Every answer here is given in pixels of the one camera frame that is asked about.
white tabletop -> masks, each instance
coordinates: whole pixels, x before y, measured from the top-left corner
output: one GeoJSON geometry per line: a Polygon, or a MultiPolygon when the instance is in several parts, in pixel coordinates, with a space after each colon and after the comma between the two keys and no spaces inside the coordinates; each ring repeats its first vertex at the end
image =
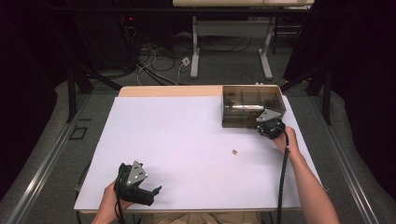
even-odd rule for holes
{"type": "MultiPolygon", "coordinates": [[[[301,151],[318,177],[289,101],[283,98],[283,121],[296,130],[301,151]]],[[[221,127],[220,96],[117,97],[75,209],[96,211],[120,164],[135,160],[148,173],[140,188],[163,188],[152,206],[134,204],[130,211],[274,209],[282,159],[272,141],[257,131],[221,127]]],[[[283,207],[300,207],[289,164],[283,207]]]]}

person's lap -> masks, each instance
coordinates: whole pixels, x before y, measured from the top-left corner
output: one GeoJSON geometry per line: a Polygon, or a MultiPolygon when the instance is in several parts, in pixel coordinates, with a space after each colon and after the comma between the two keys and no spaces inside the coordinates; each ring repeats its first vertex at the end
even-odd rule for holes
{"type": "Polygon", "coordinates": [[[258,212],[231,213],[157,213],[142,216],[141,224],[261,224],[258,212]]]}

white desk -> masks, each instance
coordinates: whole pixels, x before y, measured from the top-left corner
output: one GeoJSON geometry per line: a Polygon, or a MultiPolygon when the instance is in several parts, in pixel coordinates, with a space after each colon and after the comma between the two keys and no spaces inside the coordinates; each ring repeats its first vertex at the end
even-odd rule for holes
{"type": "MultiPolygon", "coordinates": [[[[311,6],[314,0],[173,0],[174,7],[295,7],[311,6]]],[[[259,55],[266,79],[272,79],[267,52],[274,30],[272,18],[268,21],[198,21],[192,17],[191,77],[198,77],[199,35],[231,35],[264,37],[259,55]]]]}
{"type": "MultiPolygon", "coordinates": [[[[318,176],[290,104],[286,97],[284,100],[287,112],[283,120],[295,128],[301,151],[318,176]]],[[[123,88],[108,116],[75,209],[96,211],[120,164],[138,160],[148,173],[140,187],[163,189],[152,206],[134,204],[130,211],[273,210],[282,159],[272,141],[257,131],[221,127],[221,86],[123,88]]],[[[289,164],[283,207],[300,207],[289,164]]]]}

black curtain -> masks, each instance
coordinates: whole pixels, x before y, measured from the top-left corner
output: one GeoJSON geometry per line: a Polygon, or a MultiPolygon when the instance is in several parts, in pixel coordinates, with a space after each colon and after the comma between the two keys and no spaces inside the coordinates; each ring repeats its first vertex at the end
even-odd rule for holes
{"type": "MultiPolygon", "coordinates": [[[[314,9],[359,7],[360,22],[340,34],[346,20],[311,18],[307,21],[290,57],[284,78],[293,81],[312,68],[323,66],[337,36],[350,35],[346,47],[333,61],[332,90],[343,97],[353,141],[378,183],[396,199],[396,4],[381,1],[316,0],[314,9]]],[[[323,83],[316,73],[311,83],[323,83]]]]}
{"type": "Polygon", "coordinates": [[[30,1],[0,3],[0,199],[26,163],[65,81],[30,1]]]}

gray carpet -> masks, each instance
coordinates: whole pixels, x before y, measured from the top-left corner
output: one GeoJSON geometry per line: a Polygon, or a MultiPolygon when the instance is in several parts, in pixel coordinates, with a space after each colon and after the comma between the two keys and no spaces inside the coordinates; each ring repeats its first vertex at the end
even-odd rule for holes
{"type": "MultiPolygon", "coordinates": [[[[240,37],[209,38],[201,44],[210,42],[211,49],[229,49],[241,40],[240,37]]],[[[261,39],[253,39],[249,47],[240,52],[209,52],[201,51],[198,78],[190,78],[189,67],[183,67],[180,73],[180,83],[188,85],[203,84],[254,84],[256,82],[282,84],[282,75],[288,62],[295,38],[284,36],[279,38],[276,55],[269,54],[269,63],[274,78],[271,81],[263,78],[257,48],[261,47],[261,39]]],[[[177,79],[177,69],[181,59],[190,56],[191,52],[183,46],[175,46],[174,53],[177,59],[173,61],[163,55],[169,53],[166,49],[156,49],[158,54],[154,68],[158,73],[173,80],[177,79]]],[[[104,73],[113,76],[117,72],[104,73]]],[[[138,85],[137,72],[114,79],[121,85],[138,85]]],[[[142,72],[139,75],[141,85],[157,85],[149,76],[142,72]]],[[[75,123],[74,134],[70,133],[59,158],[51,169],[45,185],[40,190],[33,206],[28,209],[24,223],[77,223],[76,213],[73,210],[75,188],[85,166],[90,162],[98,143],[101,132],[106,123],[108,112],[114,97],[118,94],[101,82],[92,80],[95,92],[89,96],[88,103],[81,108],[75,123]]],[[[318,97],[307,97],[304,93],[306,83],[297,85],[287,92],[291,107],[302,130],[305,142],[317,167],[322,183],[329,189],[329,195],[334,203],[342,223],[364,223],[359,207],[343,176],[333,149],[332,139],[327,133],[318,115],[318,97]]],[[[58,104],[43,135],[31,158],[15,181],[13,187],[0,203],[0,223],[7,223],[9,217],[18,205],[30,181],[39,169],[41,162],[52,150],[66,125],[67,101],[65,83],[57,88],[58,104]]],[[[375,182],[370,171],[361,161],[359,154],[351,140],[351,132],[347,122],[342,99],[332,95],[332,129],[343,147],[346,156],[357,174],[362,186],[368,195],[378,223],[391,223],[396,220],[395,202],[375,182]]],[[[92,215],[81,215],[82,223],[89,223],[92,215]]],[[[266,223],[267,214],[263,214],[266,223]]],[[[283,223],[304,223],[301,211],[284,211],[283,223]]]]}

